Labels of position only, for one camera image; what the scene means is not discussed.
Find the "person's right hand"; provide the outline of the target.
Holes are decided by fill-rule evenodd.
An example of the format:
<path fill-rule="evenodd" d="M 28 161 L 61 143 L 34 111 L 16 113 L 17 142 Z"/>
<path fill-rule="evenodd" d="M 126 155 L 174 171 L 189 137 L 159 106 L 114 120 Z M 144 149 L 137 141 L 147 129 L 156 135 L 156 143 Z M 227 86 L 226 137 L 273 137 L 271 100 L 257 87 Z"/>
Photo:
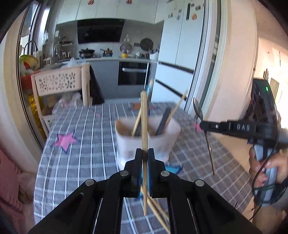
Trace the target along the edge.
<path fill-rule="evenodd" d="M 255 158 L 255 151 L 253 147 L 249 150 L 249 175 L 250 180 L 253 181 L 257 172 L 263 166 L 264 161 L 257 161 Z M 287 149 L 280 150 L 272 155 L 266 165 L 260 171 L 258 177 L 255 180 L 255 187 L 263 187 L 264 183 L 268 181 L 268 177 L 265 175 L 265 169 L 277 168 L 276 183 L 280 184 L 287 178 Z"/>

